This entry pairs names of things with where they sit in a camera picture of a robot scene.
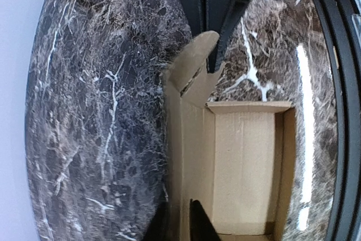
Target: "white background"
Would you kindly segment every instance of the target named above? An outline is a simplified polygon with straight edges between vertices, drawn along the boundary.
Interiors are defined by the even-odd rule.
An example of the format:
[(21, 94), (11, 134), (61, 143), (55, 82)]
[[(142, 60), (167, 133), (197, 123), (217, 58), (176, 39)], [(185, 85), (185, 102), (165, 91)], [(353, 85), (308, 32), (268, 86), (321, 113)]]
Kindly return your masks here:
[(24, 146), (25, 89), (44, 0), (0, 0), (0, 240), (38, 241)]

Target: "cardboard box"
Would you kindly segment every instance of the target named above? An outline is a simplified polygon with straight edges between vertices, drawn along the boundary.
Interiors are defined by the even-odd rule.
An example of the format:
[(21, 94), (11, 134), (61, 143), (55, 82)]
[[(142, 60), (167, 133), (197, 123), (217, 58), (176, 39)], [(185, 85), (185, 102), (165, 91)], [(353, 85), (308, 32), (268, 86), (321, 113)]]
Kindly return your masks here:
[(199, 200), (224, 241), (280, 240), (295, 161), (289, 102), (208, 102), (222, 69), (207, 74), (216, 32), (197, 36), (166, 75), (171, 239), (190, 240)]

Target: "dark marble countertop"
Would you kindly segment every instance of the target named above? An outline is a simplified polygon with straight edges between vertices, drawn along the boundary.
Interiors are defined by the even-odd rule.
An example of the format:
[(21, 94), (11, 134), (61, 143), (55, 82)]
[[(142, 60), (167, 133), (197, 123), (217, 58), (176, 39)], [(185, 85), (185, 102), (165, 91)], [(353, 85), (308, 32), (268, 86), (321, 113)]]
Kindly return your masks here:
[[(190, 41), (178, 0), (45, 0), (25, 140), (41, 240), (140, 240), (167, 197), (162, 71)], [(322, 240), (336, 111), (312, 0), (253, 0), (213, 100), (290, 100), (297, 157), (284, 240)]]

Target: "marble surface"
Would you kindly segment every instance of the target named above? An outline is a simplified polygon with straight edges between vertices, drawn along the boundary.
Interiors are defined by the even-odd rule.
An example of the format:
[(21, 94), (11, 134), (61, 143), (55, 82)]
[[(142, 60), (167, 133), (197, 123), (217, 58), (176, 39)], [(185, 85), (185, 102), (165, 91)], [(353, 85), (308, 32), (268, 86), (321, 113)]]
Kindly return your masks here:
[[(162, 71), (191, 39), (178, 0), (45, 0), (26, 149), (41, 240), (141, 240), (167, 197)], [(253, 0), (212, 100), (291, 100), (284, 240), (322, 240), (336, 168), (332, 75), (312, 0)]]
[(211, 100), (288, 100), (296, 168), (283, 240), (324, 240), (337, 162), (331, 65), (312, 0), (253, 0), (233, 34)]

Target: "brown cardboard box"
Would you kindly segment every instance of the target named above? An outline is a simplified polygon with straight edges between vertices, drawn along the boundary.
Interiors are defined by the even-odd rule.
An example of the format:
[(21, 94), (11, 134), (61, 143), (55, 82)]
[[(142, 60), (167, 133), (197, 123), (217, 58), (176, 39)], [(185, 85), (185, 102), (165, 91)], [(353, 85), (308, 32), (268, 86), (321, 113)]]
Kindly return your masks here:
[(167, 73), (171, 239), (190, 240), (189, 204), (199, 200), (224, 241), (280, 240), (295, 160), (289, 102), (209, 102), (216, 32), (197, 36)]

